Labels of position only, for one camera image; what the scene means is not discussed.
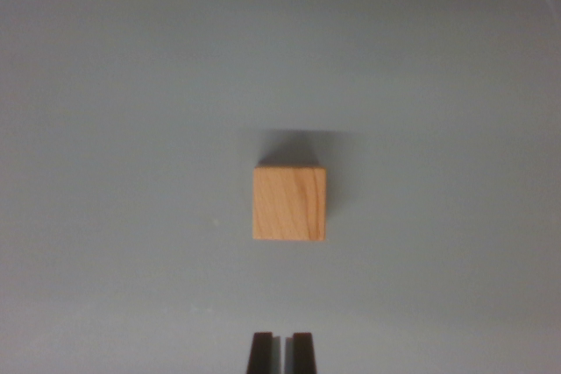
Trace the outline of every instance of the wooden block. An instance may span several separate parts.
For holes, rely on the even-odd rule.
[[[325,168],[258,166],[253,170],[253,238],[325,239]]]

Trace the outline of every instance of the gray surface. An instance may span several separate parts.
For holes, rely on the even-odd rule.
[[[0,0],[0,371],[557,372],[552,5]],[[284,130],[325,243],[251,239]]]

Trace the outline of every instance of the wood grain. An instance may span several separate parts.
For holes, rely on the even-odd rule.
[[[253,238],[325,239],[326,171],[319,166],[253,170]]]

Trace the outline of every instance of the wooden cube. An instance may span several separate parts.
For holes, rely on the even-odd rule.
[[[253,238],[325,239],[325,168],[258,166],[253,170]]]

